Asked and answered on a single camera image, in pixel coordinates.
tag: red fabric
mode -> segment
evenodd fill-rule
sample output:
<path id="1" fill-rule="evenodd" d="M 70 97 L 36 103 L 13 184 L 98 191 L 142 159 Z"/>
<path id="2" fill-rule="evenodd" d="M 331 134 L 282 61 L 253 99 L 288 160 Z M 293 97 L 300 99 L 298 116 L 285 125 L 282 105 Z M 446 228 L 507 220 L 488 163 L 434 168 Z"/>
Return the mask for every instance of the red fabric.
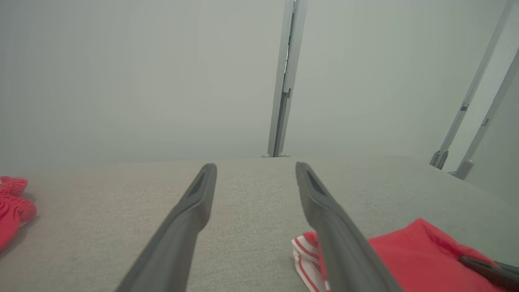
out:
<path id="1" fill-rule="evenodd" d="M 20 198 L 27 186 L 21 178 L 0 177 L 0 250 L 14 237 L 20 223 L 29 222 L 36 216 L 36 206 Z"/>
<path id="2" fill-rule="evenodd" d="M 307 240 L 318 242 L 314 232 L 307 232 L 304 236 Z M 492 260 L 471 247 L 457 243 L 423 219 L 368 241 L 407 292 L 504 291 L 458 262 L 463 255 L 497 266 Z M 322 277 L 326 281 L 320 248 L 319 257 Z"/>

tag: clothing item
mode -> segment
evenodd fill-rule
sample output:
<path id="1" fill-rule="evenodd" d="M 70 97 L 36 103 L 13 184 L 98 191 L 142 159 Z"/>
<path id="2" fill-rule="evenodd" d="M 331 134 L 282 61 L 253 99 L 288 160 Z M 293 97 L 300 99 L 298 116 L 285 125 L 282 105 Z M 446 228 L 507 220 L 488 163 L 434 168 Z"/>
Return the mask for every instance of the clothing item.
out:
<path id="1" fill-rule="evenodd" d="M 492 260 L 423 219 L 368 242 L 406 292 L 503 291 L 458 261 L 466 256 L 498 267 Z M 306 232 L 292 246 L 296 271 L 308 289 L 330 291 L 317 234 Z"/>
<path id="2" fill-rule="evenodd" d="M 29 200 L 20 198 L 27 186 L 21 178 L 0 177 L 0 250 L 14 237 L 20 224 L 27 223 L 36 216 L 36 206 Z"/>

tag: white backdrop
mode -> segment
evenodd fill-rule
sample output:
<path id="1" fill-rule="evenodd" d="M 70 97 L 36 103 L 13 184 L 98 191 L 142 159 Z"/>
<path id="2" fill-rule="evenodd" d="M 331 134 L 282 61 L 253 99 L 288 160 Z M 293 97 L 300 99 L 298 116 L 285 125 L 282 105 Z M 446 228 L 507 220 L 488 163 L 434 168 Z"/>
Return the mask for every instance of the white backdrop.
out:
<path id="1" fill-rule="evenodd" d="M 0 3 L 0 171 L 267 151 L 284 1 Z"/>

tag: gray tabletop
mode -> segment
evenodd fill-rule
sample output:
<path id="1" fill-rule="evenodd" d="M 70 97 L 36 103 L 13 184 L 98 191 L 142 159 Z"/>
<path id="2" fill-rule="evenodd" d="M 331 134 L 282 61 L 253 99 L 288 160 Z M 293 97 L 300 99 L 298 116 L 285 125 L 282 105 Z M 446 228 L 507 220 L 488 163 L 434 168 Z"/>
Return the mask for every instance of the gray tabletop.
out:
<path id="1" fill-rule="evenodd" d="M 218 167 L 188 291 L 306 291 L 290 239 L 310 230 L 295 163 L 310 164 L 366 237 L 422 217 L 460 243 L 519 266 L 517 209 L 408 157 L 258 158 Z M 209 161 L 108 165 L 31 174 L 38 207 L 0 253 L 2 291 L 113 291 Z"/>

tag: striped towel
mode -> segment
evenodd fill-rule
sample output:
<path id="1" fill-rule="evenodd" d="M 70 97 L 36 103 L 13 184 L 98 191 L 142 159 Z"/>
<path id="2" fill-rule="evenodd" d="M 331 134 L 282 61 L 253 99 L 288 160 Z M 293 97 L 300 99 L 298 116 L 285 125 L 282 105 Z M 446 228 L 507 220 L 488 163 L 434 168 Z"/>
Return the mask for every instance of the striped towel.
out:
<path id="1" fill-rule="evenodd" d="M 311 292 L 330 292 L 324 261 L 314 232 L 292 239 L 295 269 Z"/>

